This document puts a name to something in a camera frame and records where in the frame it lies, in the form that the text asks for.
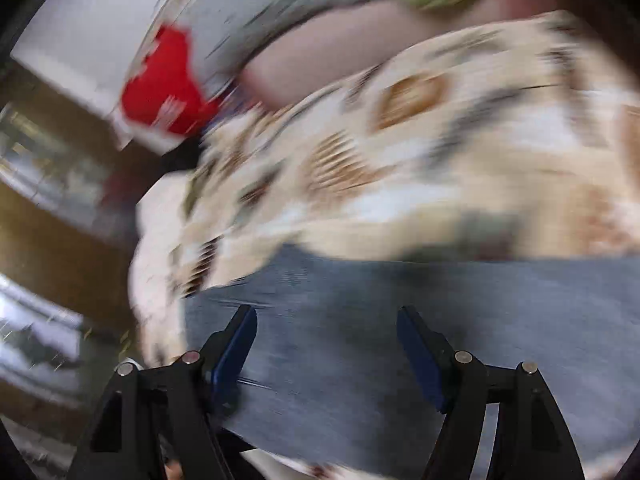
gray blanket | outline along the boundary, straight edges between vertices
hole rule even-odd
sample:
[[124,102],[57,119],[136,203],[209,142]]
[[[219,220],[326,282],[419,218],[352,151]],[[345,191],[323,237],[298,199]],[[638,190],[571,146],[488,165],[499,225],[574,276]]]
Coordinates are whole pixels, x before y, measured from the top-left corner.
[[[199,348],[236,307],[258,309],[238,412],[226,426],[257,447],[417,479],[442,417],[396,341],[412,304],[455,349],[485,364],[536,361],[583,462],[640,438],[638,259],[413,264],[328,260],[284,246],[255,274],[186,303]],[[486,474],[489,406],[474,477]]]

gray fabric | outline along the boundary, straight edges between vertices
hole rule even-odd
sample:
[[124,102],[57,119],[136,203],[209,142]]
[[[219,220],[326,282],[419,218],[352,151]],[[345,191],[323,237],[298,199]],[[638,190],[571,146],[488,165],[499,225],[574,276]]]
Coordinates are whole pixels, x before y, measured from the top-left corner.
[[322,10],[362,1],[369,0],[195,0],[178,23],[191,31],[191,68],[212,95],[287,29]]
[[[192,348],[242,303],[258,335],[227,427],[265,450],[417,479],[442,417],[396,341],[414,305],[485,364],[538,363],[583,462],[640,437],[637,259],[510,263],[344,262],[284,246],[259,272],[186,303]],[[486,474],[490,406],[474,476]]]

silver bolt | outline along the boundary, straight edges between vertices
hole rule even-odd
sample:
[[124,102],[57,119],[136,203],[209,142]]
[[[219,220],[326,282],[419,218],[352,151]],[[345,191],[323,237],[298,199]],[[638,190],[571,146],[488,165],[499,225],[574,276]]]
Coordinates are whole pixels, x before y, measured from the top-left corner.
[[531,375],[538,371],[538,365],[533,361],[524,361],[522,363],[522,369],[526,371],[527,374]]
[[465,352],[464,350],[462,352],[456,352],[456,361],[463,365],[466,365],[473,360],[474,357],[469,352]]
[[125,375],[129,375],[133,371],[133,365],[131,363],[123,363],[116,369],[118,375],[124,377]]
[[197,352],[195,350],[189,350],[188,352],[182,354],[182,362],[187,363],[188,365],[197,363],[199,358],[200,352]]

white wall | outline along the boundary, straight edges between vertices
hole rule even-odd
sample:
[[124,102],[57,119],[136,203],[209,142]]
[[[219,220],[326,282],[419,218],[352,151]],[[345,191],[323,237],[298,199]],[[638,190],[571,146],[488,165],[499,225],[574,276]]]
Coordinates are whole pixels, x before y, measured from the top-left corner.
[[21,35],[12,57],[106,117],[165,1],[47,0]]

red object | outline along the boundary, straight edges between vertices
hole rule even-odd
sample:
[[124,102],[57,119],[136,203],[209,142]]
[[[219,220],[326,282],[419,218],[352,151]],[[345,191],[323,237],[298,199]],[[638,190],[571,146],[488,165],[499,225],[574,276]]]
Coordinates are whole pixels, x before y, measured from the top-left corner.
[[220,110],[205,101],[189,70],[188,33],[163,25],[140,73],[129,79],[120,101],[127,118],[167,132],[196,135]]

